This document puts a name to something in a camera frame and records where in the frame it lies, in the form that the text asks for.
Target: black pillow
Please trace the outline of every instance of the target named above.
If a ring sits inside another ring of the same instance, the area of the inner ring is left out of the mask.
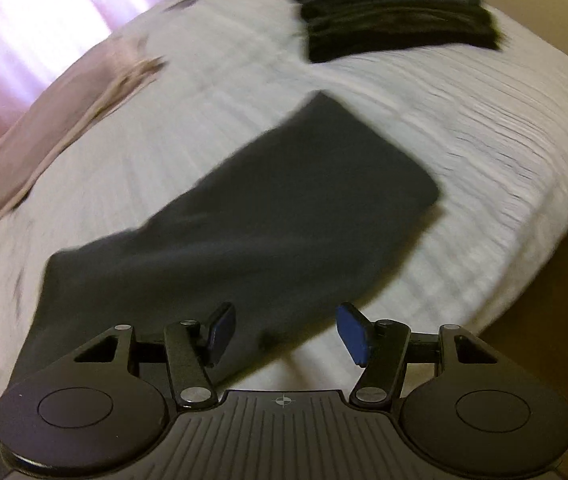
[[[446,43],[497,48],[499,34],[481,0],[297,0],[308,58]]]
[[[219,383],[367,292],[437,197],[418,163],[318,93],[139,229],[53,255],[11,383],[114,325],[161,333],[231,301]]]

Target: bed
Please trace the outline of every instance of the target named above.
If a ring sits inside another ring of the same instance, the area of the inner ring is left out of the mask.
[[[165,0],[123,29],[147,35],[160,76],[93,126],[0,221],[0,394],[48,258],[142,224],[313,91],[349,104],[419,160],[438,211],[397,272],[360,304],[419,332],[479,332],[568,230],[568,56],[497,9],[502,52],[465,45],[304,60],[293,0]],[[232,384],[354,385],[334,328]]]

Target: white bedspread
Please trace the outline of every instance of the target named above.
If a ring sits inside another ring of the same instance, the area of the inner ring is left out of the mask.
[[[0,394],[54,252],[133,228],[309,92],[336,95],[428,168],[440,215],[365,307],[416,331],[477,332],[568,229],[568,57],[494,11],[502,52],[455,45],[304,61],[292,0],[199,0],[124,29],[149,34],[158,80],[59,156],[0,222]],[[361,370],[334,329],[237,386],[344,388]]]

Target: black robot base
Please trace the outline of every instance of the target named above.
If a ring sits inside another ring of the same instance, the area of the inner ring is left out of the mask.
[[[411,333],[351,304],[337,331],[365,368],[339,390],[227,390],[205,367],[235,331],[223,304],[201,325],[136,338],[117,325],[0,399],[8,480],[559,479],[568,404],[457,325]],[[435,377],[400,398],[409,363]]]

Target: ribbed black surface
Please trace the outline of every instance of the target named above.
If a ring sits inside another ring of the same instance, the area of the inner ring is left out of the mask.
[[[12,473],[10,480],[25,479]],[[403,443],[387,416],[339,392],[230,391],[180,416],[152,452],[104,480],[453,479]],[[558,480],[553,474],[547,480]]]

